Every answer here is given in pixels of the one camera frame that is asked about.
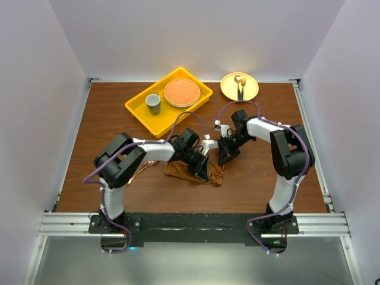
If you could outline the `brown cloth napkin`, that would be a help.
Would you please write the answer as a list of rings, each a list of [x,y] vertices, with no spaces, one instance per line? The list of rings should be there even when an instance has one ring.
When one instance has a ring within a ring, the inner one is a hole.
[[[208,181],[195,177],[187,165],[181,161],[167,162],[164,174],[197,184],[219,187],[223,183],[224,166],[219,166],[216,162],[208,162]]]

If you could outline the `rose gold spoon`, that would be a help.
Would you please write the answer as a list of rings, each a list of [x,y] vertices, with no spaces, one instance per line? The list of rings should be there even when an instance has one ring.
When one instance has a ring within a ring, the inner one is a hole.
[[[141,168],[136,174],[134,174],[130,179],[129,181],[126,183],[125,187],[127,187],[128,185],[130,185],[132,183],[132,181],[138,176],[140,175],[143,171],[145,171],[145,168]]]

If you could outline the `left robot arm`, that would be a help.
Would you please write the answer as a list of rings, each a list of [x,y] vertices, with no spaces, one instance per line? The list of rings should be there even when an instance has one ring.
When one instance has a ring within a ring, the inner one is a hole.
[[[101,183],[102,203],[99,217],[110,233],[121,230],[124,222],[124,186],[129,183],[141,163],[182,162],[191,175],[208,181],[208,152],[217,141],[205,135],[199,146],[199,136],[187,128],[180,135],[158,141],[139,140],[120,134],[95,160],[96,174]]]

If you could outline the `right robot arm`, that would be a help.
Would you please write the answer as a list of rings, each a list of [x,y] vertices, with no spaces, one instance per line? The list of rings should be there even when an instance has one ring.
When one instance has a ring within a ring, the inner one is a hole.
[[[248,116],[244,110],[236,111],[231,119],[234,130],[217,119],[214,127],[220,131],[218,138],[220,166],[240,154],[240,147],[258,138],[270,143],[273,167],[277,181],[272,198],[267,204],[265,214],[253,218],[248,226],[261,233],[278,233],[291,223],[293,203],[300,183],[315,163],[311,146],[301,125],[283,125],[262,116]]]

